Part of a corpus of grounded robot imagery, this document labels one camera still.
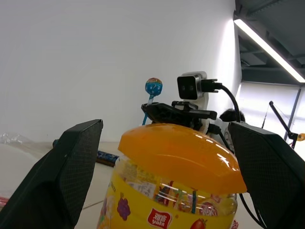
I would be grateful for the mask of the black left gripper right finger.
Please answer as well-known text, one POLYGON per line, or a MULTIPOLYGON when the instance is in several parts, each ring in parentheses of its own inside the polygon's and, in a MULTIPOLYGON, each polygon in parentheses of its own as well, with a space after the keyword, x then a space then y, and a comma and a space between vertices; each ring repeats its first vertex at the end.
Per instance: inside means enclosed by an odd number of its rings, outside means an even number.
POLYGON ((275 133, 237 122, 228 130, 266 229, 305 229, 305 161, 275 133))

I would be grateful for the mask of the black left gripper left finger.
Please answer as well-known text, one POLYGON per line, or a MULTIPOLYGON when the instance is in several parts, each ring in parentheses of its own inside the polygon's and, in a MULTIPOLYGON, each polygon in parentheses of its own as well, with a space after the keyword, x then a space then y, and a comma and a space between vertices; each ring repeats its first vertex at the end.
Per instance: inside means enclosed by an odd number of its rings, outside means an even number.
POLYGON ((74 229, 94 173, 103 121, 66 130, 0 211, 0 229, 74 229))

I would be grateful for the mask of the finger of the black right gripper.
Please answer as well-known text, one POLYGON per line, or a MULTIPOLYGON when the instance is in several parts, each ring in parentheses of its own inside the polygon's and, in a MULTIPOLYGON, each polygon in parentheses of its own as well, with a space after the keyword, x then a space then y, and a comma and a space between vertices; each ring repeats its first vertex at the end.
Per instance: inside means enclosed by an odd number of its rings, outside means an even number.
POLYGON ((142 104, 141 109, 144 112, 142 125, 146 124, 147 119, 150 119, 152 123, 178 124, 178 110, 170 105, 153 102, 142 104))

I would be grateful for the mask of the blue lollipop blue stick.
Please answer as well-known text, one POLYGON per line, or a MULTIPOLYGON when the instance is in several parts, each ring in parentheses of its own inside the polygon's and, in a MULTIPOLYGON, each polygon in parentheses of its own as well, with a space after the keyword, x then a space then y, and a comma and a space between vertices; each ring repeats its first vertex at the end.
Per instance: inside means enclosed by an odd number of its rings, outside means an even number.
POLYGON ((145 83, 145 91, 149 94, 147 104, 152 104, 156 96, 159 96, 163 89, 163 83, 158 78, 150 78, 145 83))

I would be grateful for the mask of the orange plastic jar lid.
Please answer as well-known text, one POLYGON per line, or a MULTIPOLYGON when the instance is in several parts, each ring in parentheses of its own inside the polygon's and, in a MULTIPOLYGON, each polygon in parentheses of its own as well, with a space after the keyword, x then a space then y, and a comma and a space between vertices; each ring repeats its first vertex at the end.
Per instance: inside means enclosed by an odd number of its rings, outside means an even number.
POLYGON ((245 193, 235 155, 209 136, 174 124, 142 125, 118 146, 144 170, 215 195, 245 193))

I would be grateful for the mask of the clear yellow-labelled candy jar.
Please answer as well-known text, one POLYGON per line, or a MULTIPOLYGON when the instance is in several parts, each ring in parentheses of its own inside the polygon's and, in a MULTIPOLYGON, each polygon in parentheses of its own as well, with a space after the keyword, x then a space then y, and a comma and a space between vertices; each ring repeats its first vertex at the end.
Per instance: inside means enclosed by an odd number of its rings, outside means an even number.
POLYGON ((231 229, 237 195, 214 195, 149 173, 122 156, 115 162, 96 229, 231 229))

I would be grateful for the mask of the person with black hair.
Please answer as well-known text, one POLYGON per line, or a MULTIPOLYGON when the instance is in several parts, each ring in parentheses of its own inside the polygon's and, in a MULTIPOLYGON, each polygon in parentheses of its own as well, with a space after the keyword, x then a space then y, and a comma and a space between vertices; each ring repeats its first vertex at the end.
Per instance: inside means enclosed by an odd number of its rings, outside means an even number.
MULTIPOLYGON (((223 122, 234 122, 236 121, 236 112, 234 109, 227 109, 219 116, 219 118, 223 122)), ((241 111, 240 111, 240 121, 245 122, 245 116, 241 111)))

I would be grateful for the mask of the blue patterned wrapped package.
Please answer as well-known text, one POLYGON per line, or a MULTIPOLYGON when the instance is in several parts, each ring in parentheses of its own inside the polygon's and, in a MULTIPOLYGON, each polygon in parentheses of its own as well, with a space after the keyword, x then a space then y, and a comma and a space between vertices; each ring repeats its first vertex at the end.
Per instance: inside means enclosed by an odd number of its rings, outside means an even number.
POLYGON ((97 151, 96 163, 103 164, 109 167, 114 167, 115 162, 119 157, 114 154, 106 153, 104 151, 97 151))

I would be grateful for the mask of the clear crumpled plastic bag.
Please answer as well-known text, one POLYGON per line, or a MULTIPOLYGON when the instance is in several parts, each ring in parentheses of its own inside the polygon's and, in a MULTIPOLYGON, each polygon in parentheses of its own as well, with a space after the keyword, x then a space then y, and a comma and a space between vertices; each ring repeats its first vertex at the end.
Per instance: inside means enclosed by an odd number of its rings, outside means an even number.
POLYGON ((0 144, 21 146, 28 143, 32 143, 32 141, 18 133, 6 132, 0 135, 0 144))

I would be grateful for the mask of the lollipop with teal stick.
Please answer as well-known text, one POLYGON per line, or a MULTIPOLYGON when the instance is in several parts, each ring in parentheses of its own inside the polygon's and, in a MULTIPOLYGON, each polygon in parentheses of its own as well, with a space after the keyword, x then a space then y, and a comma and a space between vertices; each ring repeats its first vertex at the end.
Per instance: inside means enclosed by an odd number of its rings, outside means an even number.
POLYGON ((191 211, 192 214, 196 213, 196 202, 197 202, 197 190, 193 189, 193 192, 192 192, 192 211, 191 211))

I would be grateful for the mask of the long ceiling light strip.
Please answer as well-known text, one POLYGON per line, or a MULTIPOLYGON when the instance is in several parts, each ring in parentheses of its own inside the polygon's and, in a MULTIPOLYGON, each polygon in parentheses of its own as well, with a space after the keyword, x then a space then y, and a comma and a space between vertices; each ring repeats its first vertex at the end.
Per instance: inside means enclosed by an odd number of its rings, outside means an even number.
POLYGON ((235 25, 247 34, 258 46, 267 52, 278 64, 281 65, 299 83, 305 83, 305 79, 299 74, 275 49, 263 40, 253 29, 241 19, 234 20, 235 25))

